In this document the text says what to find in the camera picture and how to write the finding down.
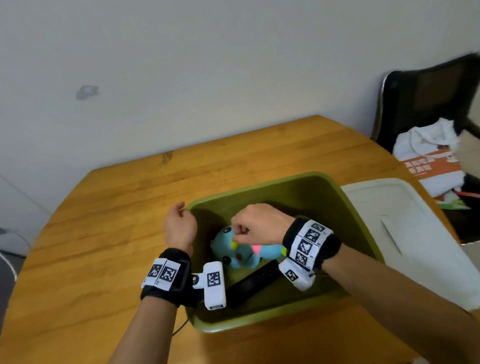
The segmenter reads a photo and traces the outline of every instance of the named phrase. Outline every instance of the wood grain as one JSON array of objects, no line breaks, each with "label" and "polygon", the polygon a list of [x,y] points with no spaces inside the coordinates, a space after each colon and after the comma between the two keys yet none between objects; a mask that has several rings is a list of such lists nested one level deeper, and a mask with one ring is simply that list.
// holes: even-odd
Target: wood grain
[{"label": "wood grain", "polygon": [[[401,163],[320,116],[93,170],[53,214],[24,264],[0,363],[105,363],[138,305],[140,283],[165,249],[169,206],[312,170],[341,185],[403,179],[452,231]],[[184,319],[180,309],[177,325]],[[169,362],[401,363],[412,356],[347,298],[225,333],[187,325],[173,339]]]}]

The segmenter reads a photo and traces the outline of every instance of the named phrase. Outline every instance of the fist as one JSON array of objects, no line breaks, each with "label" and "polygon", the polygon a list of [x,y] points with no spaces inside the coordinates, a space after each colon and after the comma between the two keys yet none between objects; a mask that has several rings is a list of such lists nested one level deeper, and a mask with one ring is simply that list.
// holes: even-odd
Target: fist
[{"label": "fist", "polygon": [[189,210],[185,209],[184,202],[178,202],[168,210],[164,230],[165,244],[169,248],[183,250],[190,257],[192,256],[192,243],[197,234],[197,220]]},{"label": "fist", "polygon": [[232,218],[232,240],[249,245],[281,245],[293,221],[292,216],[268,204],[248,205]]}]

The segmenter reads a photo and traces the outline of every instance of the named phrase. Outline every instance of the plastic storage bin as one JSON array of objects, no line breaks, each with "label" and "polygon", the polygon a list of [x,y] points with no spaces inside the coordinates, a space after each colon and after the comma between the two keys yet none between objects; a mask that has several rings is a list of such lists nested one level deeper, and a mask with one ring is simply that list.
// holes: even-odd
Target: plastic storage bin
[{"label": "plastic storage bin", "polygon": [[[326,174],[308,172],[190,203],[187,208],[198,222],[198,232],[193,242],[193,272],[201,272],[206,262],[215,260],[208,246],[217,232],[229,225],[237,212],[255,203],[271,204],[292,216],[308,216],[331,228],[346,245],[384,261],[375,240],[340,187]],[[253,269],[226,267],[226,287],[252,272]],[[217,332],[305,310],[346,295],[327,276],[318,275],[314,285],[306,292],[297,290],[287,279],[280,277],[237,308],[229,307],[227,302],[224,309],[208,311],[200,304],[194,312],[187,308],[187,314],[198,330]]]}]

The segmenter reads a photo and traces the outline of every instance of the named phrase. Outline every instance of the stuffed animal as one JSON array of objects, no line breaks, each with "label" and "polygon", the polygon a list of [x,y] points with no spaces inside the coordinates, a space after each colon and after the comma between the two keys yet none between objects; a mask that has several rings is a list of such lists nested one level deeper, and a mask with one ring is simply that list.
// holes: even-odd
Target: stuffed animal
[{"label": "stuffed animal", "polygon": [[260,259],[277,259],[279,256],[287,255],[283,245],[246,245],[232,241],[233,229],[231,226],[223,228],[210,242],[213,254],[223,264],[232,268],[255,268]]}]

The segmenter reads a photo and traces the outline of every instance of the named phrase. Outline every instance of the black chair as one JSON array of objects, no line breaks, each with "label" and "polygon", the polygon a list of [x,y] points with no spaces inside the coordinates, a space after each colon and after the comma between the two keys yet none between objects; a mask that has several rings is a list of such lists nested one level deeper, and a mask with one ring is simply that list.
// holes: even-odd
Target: black chair
[{"label": "black chair", "polygon": [[[467,130],[480,139],[480,127],[468,112],[480,83],[480,54],[470,53],[437,66],[392,71],[378,98],[372,140],[392,153],[399,134],[431,125],[440,117],[454,120],[457,135]],[[462,191],[480,193],[480,179],[467,174]],[[461,197],[471,210],[444,210],[460,240],[480,240],[480,199]]]}]

